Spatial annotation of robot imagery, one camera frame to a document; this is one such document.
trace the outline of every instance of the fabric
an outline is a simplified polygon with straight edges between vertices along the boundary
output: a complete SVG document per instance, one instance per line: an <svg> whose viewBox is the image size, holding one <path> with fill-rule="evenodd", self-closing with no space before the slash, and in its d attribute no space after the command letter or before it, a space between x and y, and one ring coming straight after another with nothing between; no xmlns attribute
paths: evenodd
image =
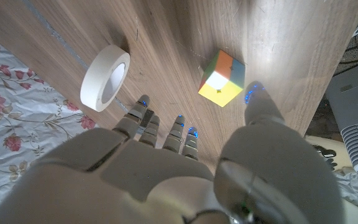
<svg viewBox="0 0 358 224"><path fill-rule="evenodd" d="M342 198L358 206L358 175L352 168L344 167L334 172Z"/></svg>
<svg viewBox="0 0 358 224"><path fill-rule="evenodd" d="M36 159L94 127L0 45L0 202Z"/></svg>

